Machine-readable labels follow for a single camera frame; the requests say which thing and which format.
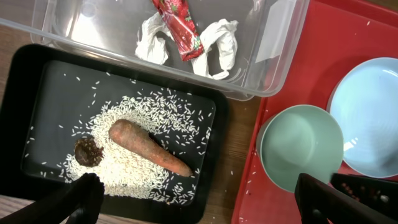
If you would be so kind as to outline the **white tissue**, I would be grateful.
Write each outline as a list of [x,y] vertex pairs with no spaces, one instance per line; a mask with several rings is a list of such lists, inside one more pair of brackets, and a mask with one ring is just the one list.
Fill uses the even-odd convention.
[[169,53],[166,49],[165,39],[157,37],[156,34],[162,32],[172,40],[174,38],[162,16],[156,12],[142,23],[141,31],[142,36],[137,42],[135,55],[142,60],[163,65],[168,59]]

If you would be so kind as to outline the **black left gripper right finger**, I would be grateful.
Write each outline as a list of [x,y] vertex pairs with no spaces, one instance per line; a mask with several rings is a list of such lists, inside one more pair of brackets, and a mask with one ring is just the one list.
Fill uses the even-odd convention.
[[395,220],[362,204],[311,175],[301,173],[295,200],[302,223],[388,224]]

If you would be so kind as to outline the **red snack wrapper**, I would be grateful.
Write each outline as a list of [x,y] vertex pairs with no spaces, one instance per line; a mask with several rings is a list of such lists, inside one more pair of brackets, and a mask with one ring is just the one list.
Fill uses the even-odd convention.
[[204,52],[186,0],[152,0],[173,37],[181,59],[188,61]]

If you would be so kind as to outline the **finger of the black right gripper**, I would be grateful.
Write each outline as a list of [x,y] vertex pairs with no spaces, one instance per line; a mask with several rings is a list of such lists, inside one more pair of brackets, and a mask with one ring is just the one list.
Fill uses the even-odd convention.
[[397,181],[333,174],[330,183],[336,190],[362,204],[393,220],[397,219]]

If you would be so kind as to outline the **carrot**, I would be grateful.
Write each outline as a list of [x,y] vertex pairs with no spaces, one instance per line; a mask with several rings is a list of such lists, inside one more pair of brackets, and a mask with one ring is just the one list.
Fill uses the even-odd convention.
[[147,131],[132,121],[117,120],[111,125],[108,134],[109,138],[117,145],[164,169],[183,177],[193,175],[193,171],[186,163],[160,147]]

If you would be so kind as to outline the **green bowl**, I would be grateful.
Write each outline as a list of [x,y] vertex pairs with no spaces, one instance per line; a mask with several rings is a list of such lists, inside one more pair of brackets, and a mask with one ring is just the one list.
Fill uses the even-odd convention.
[[343,161],[343,133],[332,115],[313,105],[295,105],[260,128],[256,150],[268,178],[293,192],[299,174],[329,183]]

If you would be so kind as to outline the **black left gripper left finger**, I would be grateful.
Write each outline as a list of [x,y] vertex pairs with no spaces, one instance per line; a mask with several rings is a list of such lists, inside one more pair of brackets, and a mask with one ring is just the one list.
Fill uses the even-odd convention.
[[94,173],[85,173],[45,198],[4,218],[1,223],[96,223],[104,199],[104,183]]

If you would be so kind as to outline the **light blue plate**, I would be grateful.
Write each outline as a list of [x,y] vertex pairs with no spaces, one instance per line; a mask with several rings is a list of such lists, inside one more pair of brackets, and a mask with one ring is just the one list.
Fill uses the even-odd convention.
[[374,58],[336,86],[329,112],[344,138],[344,162],[375,178],[397,175],[397,59]]

